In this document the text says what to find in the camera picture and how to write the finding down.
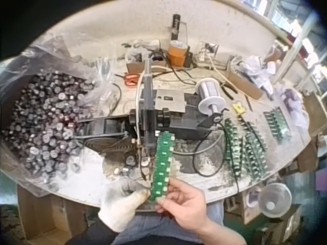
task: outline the stack of circuit boards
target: stack of circuit boards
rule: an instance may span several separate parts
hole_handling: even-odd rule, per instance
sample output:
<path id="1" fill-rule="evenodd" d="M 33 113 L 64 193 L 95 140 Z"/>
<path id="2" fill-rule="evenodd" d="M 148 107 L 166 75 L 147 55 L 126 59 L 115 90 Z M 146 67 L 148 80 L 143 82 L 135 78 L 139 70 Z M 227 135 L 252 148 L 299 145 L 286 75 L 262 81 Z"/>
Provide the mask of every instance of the stack of circuit boards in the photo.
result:
<path id="1" fill-rule="evenodd" d="M 267 145 L 256 126 L 238 117 L 245 129 L 245 138 L 241 139 L 241 165 L 250 174 L 252 181 L 260 181 L 267 174 L 268 166 L 265 159 Z"/>
<path id="2" fill-rule="evenodd" d="M 264 116 L 268 122 L 272 136 L 277 139 L 277 141 L 288 140 L 292 137 L 280 107 L 264 112 Z"/>
<path id="3" fill-rule="evenodd" d="M 174 141 L 174 134 L 169 132 L 162 132 L 158 137 L 150 201 L 164 197 L 167 193 Z"/>
<path id="4" fill-rule="evenodd" d="M 240 154 L 240 139 L 238 134 L 238 128 L 232 124 L 230 119 L 225 120 L 225 129 L 228 134 L 229 141 L 227 142 L 227 150 L 225 160 L 229 164 L 229 167 L 233 170 L 236 177 L 241 177 L 242 165 Z"/>

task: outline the yellow tool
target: yellow tool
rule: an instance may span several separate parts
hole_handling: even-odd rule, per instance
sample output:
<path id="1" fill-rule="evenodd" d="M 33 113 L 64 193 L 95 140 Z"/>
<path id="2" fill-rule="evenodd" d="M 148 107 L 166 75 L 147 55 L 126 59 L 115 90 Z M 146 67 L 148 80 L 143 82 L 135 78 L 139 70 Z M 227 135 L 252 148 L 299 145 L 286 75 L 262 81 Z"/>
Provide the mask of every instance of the yellow tool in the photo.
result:
<path id="1" fill-rule="evenodd" d="M 232 104 L 237 116 L 240 116 L 246 112 L 245 108 L 243 107 L 242 103 L 240 101 L 237 101 L 236 103 Z"/>

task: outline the metal plate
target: metal plate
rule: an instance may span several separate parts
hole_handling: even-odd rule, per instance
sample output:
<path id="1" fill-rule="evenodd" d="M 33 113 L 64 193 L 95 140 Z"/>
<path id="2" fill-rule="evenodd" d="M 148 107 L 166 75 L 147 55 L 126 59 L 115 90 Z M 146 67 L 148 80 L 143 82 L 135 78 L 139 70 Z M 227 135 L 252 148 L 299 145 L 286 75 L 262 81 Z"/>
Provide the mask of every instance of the metal plate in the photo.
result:
<path id="1" fill-rule="evenodd" d="M 158 89 L 155 98 L 155 109 L 168 108 L 173 112 L 185 113 L 184 92 L 170 89 Z"/>

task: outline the blue pants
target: blue pants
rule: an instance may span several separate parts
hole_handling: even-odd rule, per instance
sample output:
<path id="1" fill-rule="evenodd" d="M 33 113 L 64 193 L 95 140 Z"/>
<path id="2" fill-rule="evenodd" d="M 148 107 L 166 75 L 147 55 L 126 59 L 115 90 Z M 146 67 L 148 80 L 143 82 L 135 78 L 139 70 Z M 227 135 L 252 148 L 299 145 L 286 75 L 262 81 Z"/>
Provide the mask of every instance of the blue pants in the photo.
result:
<path id="1" fill-rule="evenodd" d="M 223 201 L 208 204 L 207 215 L 212 221 L 223 225 Z M 161 217 L 160 215 L 137 214 L 128 224 L 126 230 L 120 233 L 112 244 L 124 244 L 146 236 L 167 236 L 184 241 L 202 243 L 196 234 L 179 226 L 174 219 Z"/>

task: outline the white work glove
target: white work glove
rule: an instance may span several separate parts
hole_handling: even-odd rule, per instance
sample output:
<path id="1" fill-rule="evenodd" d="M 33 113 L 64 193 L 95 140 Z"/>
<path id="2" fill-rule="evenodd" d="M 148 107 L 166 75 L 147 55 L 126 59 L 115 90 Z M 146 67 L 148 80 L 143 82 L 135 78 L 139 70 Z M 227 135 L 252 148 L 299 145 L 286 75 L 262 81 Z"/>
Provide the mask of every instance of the white work glove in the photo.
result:
<path id="1" fill-rule="evenodd" d="M 133 180 L 123 179 L 109 186 L 102 199 L 100 220 L 115 232 L 122 232 L 134 218 L 136 209 L 146 201 L 150 190 Z"/>

